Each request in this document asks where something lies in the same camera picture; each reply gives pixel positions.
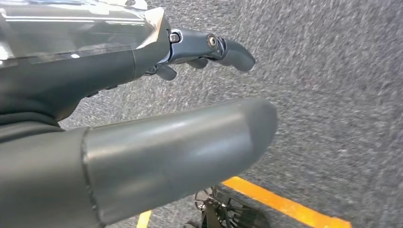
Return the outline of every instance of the robotic hand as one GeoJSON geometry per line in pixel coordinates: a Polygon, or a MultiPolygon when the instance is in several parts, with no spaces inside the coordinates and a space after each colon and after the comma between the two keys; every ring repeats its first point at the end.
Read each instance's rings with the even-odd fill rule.
{"type": "Polygon", "coordinates": [[[103,227],[247,169],[277,127],[275,108],[241,99],[203,109],[62,130],[84,97],[252,55],[212,33],[172,29],[163,9],[84,0],[0,2],[0,227],[103,227]]]}

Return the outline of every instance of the yellow tape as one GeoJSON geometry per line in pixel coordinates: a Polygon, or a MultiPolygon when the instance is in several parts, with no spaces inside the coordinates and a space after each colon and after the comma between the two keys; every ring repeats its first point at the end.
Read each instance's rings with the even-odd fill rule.
{"type": "Polygon", "coordinates": [[[150,216],[151,216],[150,210],[141,213],[136,228],[147,228],[150,216]]]}
{"type": "Polygon", "coordinates": [[[249,196],[271,208],[274,208],[299,222],[313,228],[352,228],[351,223],[336,217],[323,215],[315,210],[274,194],[242,178],[233,177],[223,182],[224,185],[249,196]]]}

